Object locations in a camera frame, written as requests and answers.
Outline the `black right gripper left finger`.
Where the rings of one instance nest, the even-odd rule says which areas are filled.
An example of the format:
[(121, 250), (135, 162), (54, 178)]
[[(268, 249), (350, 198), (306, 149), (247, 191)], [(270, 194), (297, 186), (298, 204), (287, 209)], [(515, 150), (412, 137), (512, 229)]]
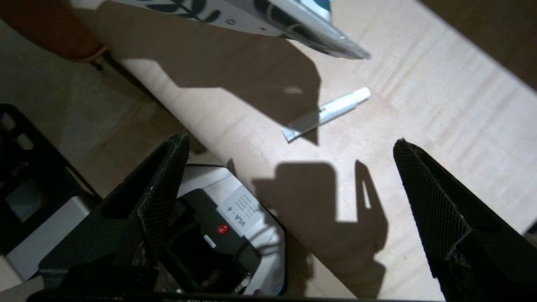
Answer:
[(166, 138), (44, 257), (44, 287), (58, 288), (78, 265), (156, 264), (189, 152), (186, 132)]

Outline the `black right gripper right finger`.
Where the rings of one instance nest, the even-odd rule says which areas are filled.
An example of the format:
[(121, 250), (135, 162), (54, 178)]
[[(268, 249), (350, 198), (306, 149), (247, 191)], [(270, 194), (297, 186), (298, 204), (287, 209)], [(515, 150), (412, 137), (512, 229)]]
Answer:
[(535, 301), (536, 247), (417, 145), (399, 139), (393, 156), (445, 299)]

